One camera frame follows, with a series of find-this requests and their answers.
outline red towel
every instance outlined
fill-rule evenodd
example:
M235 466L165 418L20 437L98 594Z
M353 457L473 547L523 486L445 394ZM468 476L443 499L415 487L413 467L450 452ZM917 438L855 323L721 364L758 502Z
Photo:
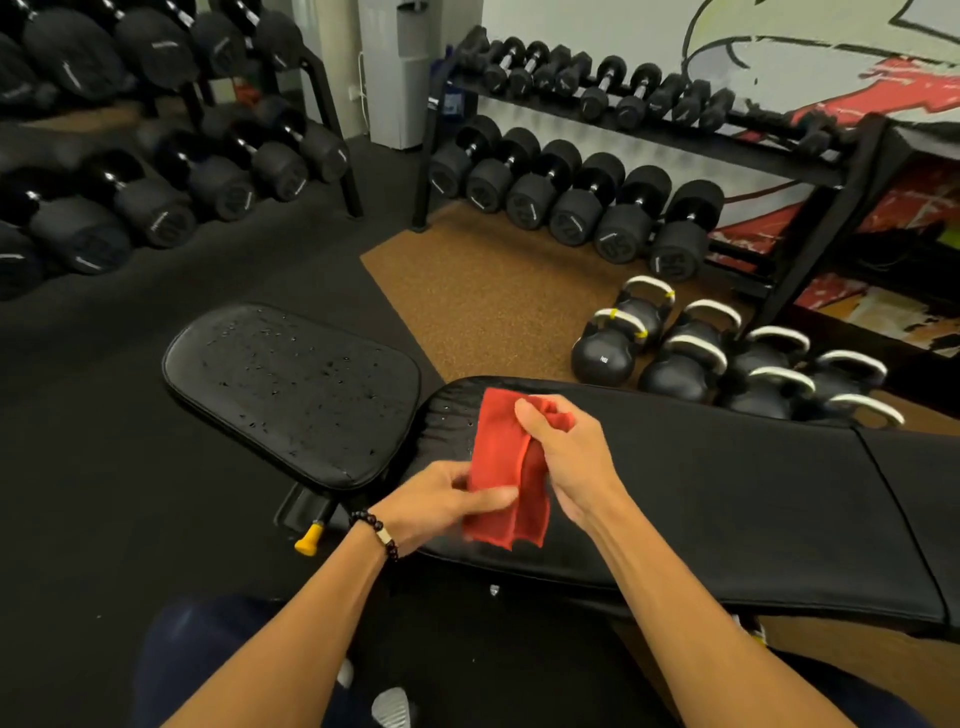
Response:
M491 388L484 393L467 489L513 485L519 495L503 511L465 518L464 534L507 549L513 548L516 539L543 546L550 521L550 499L543 485L546 458L542 445L516 420L514 405L521 398L542 412L551 426L567 432L574 425L573 415L557 412L557 405L550 400L506 389Z

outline dark pants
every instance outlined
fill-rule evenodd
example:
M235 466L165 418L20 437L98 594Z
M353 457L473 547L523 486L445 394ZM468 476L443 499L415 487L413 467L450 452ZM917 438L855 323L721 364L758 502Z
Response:
M131 728L156 728L280 610L279 602L245 596L184 601L164 609L147 632L133 677ZM776 654L859 728L932 728L895 695L841 669ZM355 705L337 685L324 728L368 728L369 706Z

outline brown floor mat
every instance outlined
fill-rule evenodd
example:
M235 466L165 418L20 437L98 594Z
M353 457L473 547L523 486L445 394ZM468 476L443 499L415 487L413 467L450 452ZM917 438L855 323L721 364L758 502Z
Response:
M402 232L362 259L446 381L476 375L572 380L570 347L590 314L611 305L624 280L645 272L642 263L610 265L592 246L567 248L547 231L521 231L504 215L463 204L441 209L426 233ZM677 309L704 296L729 300L722 290L692 281L679 287ZM901 409L911 429L960 435L952 418L880 396ZM764 623L772 646L895 692L938 728L960 725L960 646L821 619Z

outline beaded bracelet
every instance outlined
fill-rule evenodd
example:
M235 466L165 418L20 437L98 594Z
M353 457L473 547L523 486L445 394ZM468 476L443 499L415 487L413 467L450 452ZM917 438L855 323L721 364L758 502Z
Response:
M367 523L373 529L377 538L387 549L387 557L391 561L399 561L400 556L396 552L396 542L387 529L383 527L383 522L378 521L376 516L369 511L354 511L350 514L350 525L354 525L358 521Z

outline yellow adjustment knob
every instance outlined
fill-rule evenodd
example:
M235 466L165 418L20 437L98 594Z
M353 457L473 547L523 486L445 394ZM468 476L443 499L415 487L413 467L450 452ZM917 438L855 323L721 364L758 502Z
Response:
M317 544L320 542L320 537L323 536L323 534L324 527L319 523L314 523L307 529L307 532L303 534L303 538L294 544L294 548L304 556L316 556Z

